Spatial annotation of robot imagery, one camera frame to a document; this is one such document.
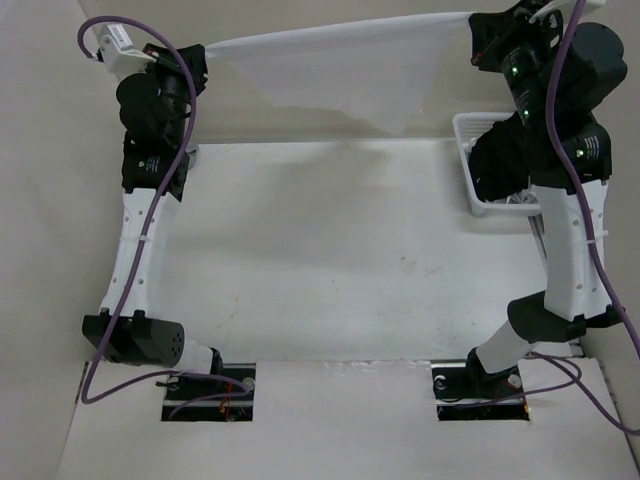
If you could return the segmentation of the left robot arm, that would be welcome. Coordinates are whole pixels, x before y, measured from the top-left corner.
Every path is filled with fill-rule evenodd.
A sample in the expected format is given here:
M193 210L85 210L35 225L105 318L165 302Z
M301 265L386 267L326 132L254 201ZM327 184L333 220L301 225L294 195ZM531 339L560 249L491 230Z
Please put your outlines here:
M160 274L171 223L181 205L190 166L182 149L190 97L205 89L205 49L171 53L148 44L152 60L116 89L125 127L122 163L123 221L112 278L96 315L83 319L82 333L114 363L151 365L192 372L190 386L206 399L224 387L217 350L188 338L160 309Z

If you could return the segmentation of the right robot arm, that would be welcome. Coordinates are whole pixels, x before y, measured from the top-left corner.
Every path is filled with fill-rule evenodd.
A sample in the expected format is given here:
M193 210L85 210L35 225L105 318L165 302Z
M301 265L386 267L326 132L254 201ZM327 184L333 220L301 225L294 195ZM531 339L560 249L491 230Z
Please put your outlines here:
M549 1L470 16L471 62L501 74L514 112L483 133L468 168L482 201L531 191L544 222L547 284L513 300L506 322L470 351L464 384L483 396L540 343L565 343L620 322L601 278L612 142L594 109L627 77L609 27Z

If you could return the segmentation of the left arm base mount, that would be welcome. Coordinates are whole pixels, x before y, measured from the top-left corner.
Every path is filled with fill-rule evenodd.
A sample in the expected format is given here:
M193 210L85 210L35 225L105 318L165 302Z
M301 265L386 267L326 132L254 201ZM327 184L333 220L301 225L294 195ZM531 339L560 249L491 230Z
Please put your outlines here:
M226 364L221 375L241 381L247 394L229 381L205 381L169 376L156 381L164 394L161 408L163 422L251 422L254 413L257 365Z

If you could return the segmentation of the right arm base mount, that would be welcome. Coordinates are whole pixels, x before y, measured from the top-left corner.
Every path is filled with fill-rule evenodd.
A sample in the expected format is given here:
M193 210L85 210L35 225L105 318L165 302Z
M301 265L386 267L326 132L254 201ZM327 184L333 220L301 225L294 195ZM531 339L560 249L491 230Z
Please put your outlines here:
M432 365L433 393L440 421L528 421L518 367L475 385L463 363Z

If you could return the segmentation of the white tank top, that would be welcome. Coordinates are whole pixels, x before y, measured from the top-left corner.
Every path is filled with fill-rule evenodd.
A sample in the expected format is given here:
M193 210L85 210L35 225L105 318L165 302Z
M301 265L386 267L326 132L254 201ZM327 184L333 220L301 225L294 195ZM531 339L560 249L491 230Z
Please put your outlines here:
M206 46L280 107L338 110L400 134L432 89L468 12L419 14L272 32Z

